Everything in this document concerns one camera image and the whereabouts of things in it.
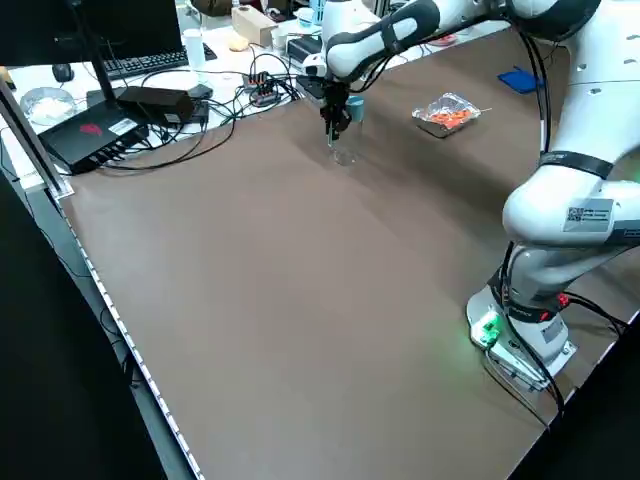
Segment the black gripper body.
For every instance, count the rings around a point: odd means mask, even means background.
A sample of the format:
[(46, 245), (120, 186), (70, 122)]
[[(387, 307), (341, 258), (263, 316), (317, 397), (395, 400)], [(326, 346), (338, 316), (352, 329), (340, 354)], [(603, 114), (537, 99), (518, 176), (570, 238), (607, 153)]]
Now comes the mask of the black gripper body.
[(323, 79), (321, 82), (321, 107), (344, 109), (350, 96), (350, 86), (340, 81)]

